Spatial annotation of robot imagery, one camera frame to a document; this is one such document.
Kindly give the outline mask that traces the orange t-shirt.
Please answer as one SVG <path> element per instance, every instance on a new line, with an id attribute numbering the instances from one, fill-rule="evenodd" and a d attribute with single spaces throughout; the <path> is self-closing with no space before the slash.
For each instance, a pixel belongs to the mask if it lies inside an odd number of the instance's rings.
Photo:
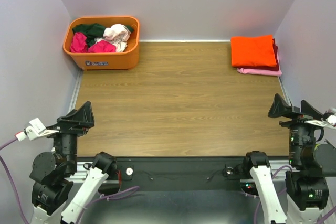
<path id="1" fill-rule="evenodd" d="M 272 35 L 233 37 L 230 40 L 233 67 L 275 67 Z"/>

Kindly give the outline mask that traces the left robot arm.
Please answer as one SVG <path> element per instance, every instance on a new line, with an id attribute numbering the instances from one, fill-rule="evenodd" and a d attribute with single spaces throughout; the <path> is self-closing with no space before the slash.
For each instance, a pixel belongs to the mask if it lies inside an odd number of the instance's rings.
<path id="1" fill-rule="evenodd" d="M 78 138 L 94 127 L 91 102 L 61 116 L 51 126 L 40 119 L 29 122 L 25 129 L 30 140 L 51 138 L 53 150 L 38 154 L 29 175 L 34 181 L 31 202 L 34 206 L 31 223 L 78 223 L 85 207 L 99 187 L 117 172 L 117 159 L 106 152 L 98 153 L 87 168 L 80 189 L 67 204 L 73 182 L 69 178 L 77 172 Z"/>

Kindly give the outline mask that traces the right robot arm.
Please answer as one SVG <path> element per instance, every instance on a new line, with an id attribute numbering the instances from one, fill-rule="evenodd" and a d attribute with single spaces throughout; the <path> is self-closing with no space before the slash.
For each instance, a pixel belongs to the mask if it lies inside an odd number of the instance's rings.
<path id="1" fill-rule="evenodd" d="M 335 109 L 321 113 L 306 100 L 299 107 L 276 93 L 270 118 L 287 118 L 279 125 L 289 129 L 289 159 L 285 172 L 288 210 L 284 211 L 274 187 L 271 164 L 264 152 L 246 154 L 241 170 L 253 179 L 263 208 L 265 223 L 323 223 L 329 189 L 326 178 L 335 177 L 335 146 L 322 143 L 324 130 L 335 129 Z"/>

